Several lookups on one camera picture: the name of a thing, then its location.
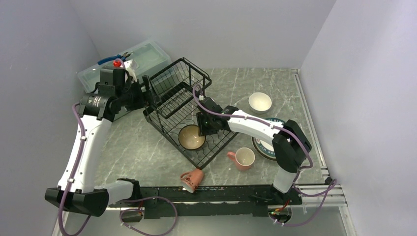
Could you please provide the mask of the dark blue tan bowl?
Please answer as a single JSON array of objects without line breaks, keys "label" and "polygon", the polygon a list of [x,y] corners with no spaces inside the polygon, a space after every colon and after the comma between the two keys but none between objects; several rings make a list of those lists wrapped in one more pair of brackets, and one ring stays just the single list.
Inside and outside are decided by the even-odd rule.
[{"label": "dark blue tan bowl", "polygon": [[183,127],[178,136],[179,144],[187,150],[199,149],[206,141],[205,136],[199,135],[199,127],[193,124]]}]

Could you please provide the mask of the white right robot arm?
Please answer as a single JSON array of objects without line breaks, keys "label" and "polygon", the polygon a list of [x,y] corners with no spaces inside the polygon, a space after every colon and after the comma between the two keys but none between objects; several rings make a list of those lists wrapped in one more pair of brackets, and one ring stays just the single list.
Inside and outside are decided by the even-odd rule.
[{"label": "white right robot arm", "polygon": [[217,111],[219,106],[209,97],[203,100],[194,97],[194,100],[202,114],[208,117],[211,129],[246,134],[273,147],[278,171],[272,184],[271,198],[277,204],[285,203],[300,170],[313,167],[309,155],[311,144],[299,125],[293,120],[278,124],[232,106]]}]

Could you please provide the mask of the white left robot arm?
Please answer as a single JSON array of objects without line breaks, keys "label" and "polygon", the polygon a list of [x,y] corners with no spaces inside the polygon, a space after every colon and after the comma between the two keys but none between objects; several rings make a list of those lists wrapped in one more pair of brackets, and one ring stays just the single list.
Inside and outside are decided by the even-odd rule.
[{"label": "white left robot arm", "polygon": [[121,67],[102,68],[95,90],[73,106],[78,123],[73,149],[57,186],[46,189],[45,200],[58,207],[59,212],[95,217],[119,201],[136,206],[142,197],[137,180],[119,178],[97,187],[95,173],[106,135],[119,111],[123,107],[128,111],[141,109],[157,100],[149,76],[139,80]]}]

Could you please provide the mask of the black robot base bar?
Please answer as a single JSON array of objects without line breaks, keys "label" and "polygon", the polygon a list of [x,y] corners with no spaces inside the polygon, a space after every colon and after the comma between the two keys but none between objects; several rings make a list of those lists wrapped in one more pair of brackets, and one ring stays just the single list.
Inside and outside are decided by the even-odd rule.
[{"label": "black robot base bar", "polygon": [[180,186],[141,187],[141,203],[116,202],[108,208],[140,207],[145,219],[177,216],[252,215],[266,217],[282,206],[300,206],[302,199],[295,190],[281,194],[271,185],[200,186],[194,193]]}]

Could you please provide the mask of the clear plastic storage box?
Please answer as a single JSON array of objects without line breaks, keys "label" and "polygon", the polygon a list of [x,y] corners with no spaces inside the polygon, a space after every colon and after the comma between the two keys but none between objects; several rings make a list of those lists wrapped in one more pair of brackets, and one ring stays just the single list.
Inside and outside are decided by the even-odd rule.
[{"label": "clear plastic storage box", "polygon": [[[170,56],[163,51],[153,40],[141,42],[123,52],[130,52],[131,55],[126,59],[135,60],[138,68],[135,74],[140,83],[143,82],[142,76],[153,76],[172,63]],[[85,92],[92,92],[95,84],[100,81],[100,69],[104,66],[112,66],[113,61],[106,62],[102,65],[93,65],[77,74],[78,79],[84,86]]]}]

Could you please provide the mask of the large pink mug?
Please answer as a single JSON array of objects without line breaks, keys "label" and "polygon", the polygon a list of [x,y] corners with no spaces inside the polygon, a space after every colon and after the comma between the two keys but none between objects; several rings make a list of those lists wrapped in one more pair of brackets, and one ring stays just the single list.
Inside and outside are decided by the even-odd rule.
[{"label": "large pink mug", "polygon": [[247,147],[239,148],[236,152],[228,152],[227,157],[239,171],[249,170],[255,162],[255,153]]}]

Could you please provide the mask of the white ceramic bowl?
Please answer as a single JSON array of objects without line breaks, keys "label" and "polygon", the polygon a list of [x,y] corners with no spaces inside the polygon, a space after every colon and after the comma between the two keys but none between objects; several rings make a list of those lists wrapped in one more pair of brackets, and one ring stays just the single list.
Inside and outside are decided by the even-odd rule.
[{"label": "white ceramic bowl", "polygon": [[250,109],[257,114],[264,114],[272,107],[271,98],[262,92],[255,92],[248,98]]}]

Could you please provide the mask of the small pink mug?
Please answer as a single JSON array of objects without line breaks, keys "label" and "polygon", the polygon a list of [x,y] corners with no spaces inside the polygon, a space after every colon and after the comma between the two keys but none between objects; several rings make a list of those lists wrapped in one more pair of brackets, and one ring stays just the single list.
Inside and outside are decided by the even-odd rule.
[{"label": "small pink mug", "polygon": [[182,187],[190,192],[194,193],[198,188],[199,184],[203,180],[205,174],[202,170],[196,168],[190,172],[183,173],[179,178],[182,184]]}]

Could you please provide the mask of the blue handled pliers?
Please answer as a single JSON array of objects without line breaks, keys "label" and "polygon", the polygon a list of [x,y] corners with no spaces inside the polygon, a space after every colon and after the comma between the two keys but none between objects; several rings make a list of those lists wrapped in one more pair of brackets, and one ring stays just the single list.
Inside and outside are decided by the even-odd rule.
[{"label": "blue handled pliers", "polygon": [[97,64],[98,65],[102,65],[102,64],[104,64],[104,63],[106,63],[106,62],[109,62],[109,61],[114,61],[114,60],[116,60],[116,59],[121,59],[122,61],[126,61],[126,59],[129,57],[131,55],[131,53],[130,52],[125,52],[125,53],[123,53],[123,54],[117,54],[117,55],[115,55],[115,56],[111,56],[111,57],[107,57],[107,58],[104,58],[104,59],[101,59],[101,60],[99,60],[98,62],[97,62]]}]

